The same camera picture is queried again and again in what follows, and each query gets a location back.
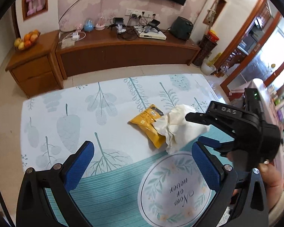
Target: power outlet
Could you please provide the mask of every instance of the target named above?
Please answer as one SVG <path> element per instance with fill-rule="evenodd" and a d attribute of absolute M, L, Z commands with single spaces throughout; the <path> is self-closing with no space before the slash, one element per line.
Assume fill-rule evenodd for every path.
<path fill-rule="evenodd" d="M 133 13 L 136 14 L 138 17 L 141 15 L 141 16 L 144 16 L 146 18 L 152 18 L 153 14 L 154 14 L 152 11 L 127 8 L 125 15 L 131 16 Z"/>

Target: wooden door frame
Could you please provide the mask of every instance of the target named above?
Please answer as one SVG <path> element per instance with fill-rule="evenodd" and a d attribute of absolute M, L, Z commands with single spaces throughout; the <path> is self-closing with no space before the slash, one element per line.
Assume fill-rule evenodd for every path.
<path fill-rule="evenodd" d="M 268 79 L 264 81 L 265 86 L 268 87 L 281 74 L 283 70 L 284 70 L 284 62 L 281 64 L 281 66 L 279 66 L 277 70 L 274 71 L 273 74 L 271 74 L 268 77 Z"/>
<path fill-rule="evenodd" d="M 234 39 L 230 42 L 218 60 L 214 63 L 217 69 L 220 69 L 220 66 L 226 61 L 229 55 L 237 48 L 239 43 L 242 41 L 244 36 L 249 32 L 251 27 L 253 26 L 253 22 L 255 21 L 256 17 L 260 13 L 260 11 L 265 6 L 267 0 L 258 0 L 255 7 L 253 8 L 252 12 L 250 13 L 249 17 L 241 27 L 240 31 L 234 37 Z"/>
<path fill-rule="evenodd" d="M 19 27 L 18 27 L 17 15 L 16 15 L 16 2 L 14 2 L 11 5 L 11 17 L 13 20 L 13 27 L 14 27 L 15 35 L 16 37 L 21 37 L 20 32 L 19 32 Z"/>
<path fill-rule="evenodd" d="M 240 63 L 240 65 L 220 84 L 221 88 L 228 97 L 230 95 L 229 95 L 229 88 L 227 87 L 227 85 L 229 85 L 230 82 L 233 81 L 240 74 L 240 72 L 250 63 L 250 61 L 255 57 L 255 55 L 259 52 L 259 50 L 267 42 L 267 40 L 275 30 L 276 26 L 278 25 L 281 17 L 282 17 L 281 13 L 278 11 L 271 25 L 268 27 L 267 31 L 262 36 L 262 38 L 258 41 L 257 45 L 254 47 L 252 52 L 250 52 L 250 54 Z"/>

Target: wooden nightstand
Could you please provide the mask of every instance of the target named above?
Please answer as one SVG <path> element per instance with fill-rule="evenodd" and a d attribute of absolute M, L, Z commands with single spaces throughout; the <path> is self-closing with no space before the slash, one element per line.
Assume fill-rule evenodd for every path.
<path fill-rule="evenodd" d="M 40 35 L 36 45 L 16 51 L 5 71 L 9 71 L 27 97 L 63 89 L 63 78 L 55 50 L 59 31 Z"/>

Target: power adapter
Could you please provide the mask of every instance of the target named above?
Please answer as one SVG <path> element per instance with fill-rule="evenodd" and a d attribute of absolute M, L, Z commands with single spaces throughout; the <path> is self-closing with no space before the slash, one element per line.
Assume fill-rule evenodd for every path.
<path fill-rule="evenodd" d="M 71 36 L 71 39 L 72 39 L 73 41 L 78 41 L 78 40 L 80 39 L 79 33 L 78 33 L 78 32 L 74 32 L 74 33 L 72 34 L 72 36 Z"/>

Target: wall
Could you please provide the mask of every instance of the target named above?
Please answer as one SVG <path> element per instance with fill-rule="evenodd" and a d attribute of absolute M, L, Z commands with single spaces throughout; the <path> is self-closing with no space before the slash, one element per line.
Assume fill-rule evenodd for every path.
<path fill-rule="evenodd" d="M 204 4 L 203 9 L 200 12 L 199 17 L 197 18 L 193 31 L 191 33 L 191 39 L 195 42 L 198 42 L 202 39 L 205 30 L 208 28 L 208 25 L 204 24 L 203 21 L 205 17 L 207 16 L 208 10 L 211 9 L 213 3 L 215 0 L 207 0 L 206 3 Z"/>
<path fill-rule="evenodd" d="M 16 38 L 11 21 L 11 9 L 8 9 L 0 20 L 0 66 L 7 53 L 14 46 Z"/>
<path fill-rule="evenodd" d="M 214 1 L 215 0 L 208 0 L 206 2 L 201 12 L 202 14 L 200 14 L 197 19 L 196 26 L 191 36 L 194 41 L 202 39 L 206 30 L 206 25 L 203 24 L 203 20 L 207 14 L 207 10 L 212 6 Z M 217 33 L 220 40 L 218 41 L 218 45 L 212 50 L 212 54 L 209 57 L 210 60 L 227 48 L 250 15 L 256 2 L 257 0 L 228 0 L 212 27 L 212 30 Z"/>
<path fill-rule="evenodd" d="M 16 14 L 20 35 L 23 36 L 35 29 L 41 33 L 59 30 L 58 0 L 48 0 L 48 11 L 23 21 L 22 0 L 16 0 Z"/>
<path fill-rule="evenodd" d="M 77 0 L 58 0 L 59 18 Z M 144 9 L 157 14 L 156 19 L 161 22 L 162 29 L 167 29 L 173 21 L 182 16 L 195 22 L 206 0 L 186 0 L 184 6 L 167 0 L 80 0 L 62 18 L 60 26 L 64 31 L 73 30 L 78 24 L 84 23 L 86 18 L 97 22 L 100 16 L 105 17 L 106 25 L 110 19 L 123 17 L 127 23 L 129 16 L 125 16 L 127 8 Z"/>

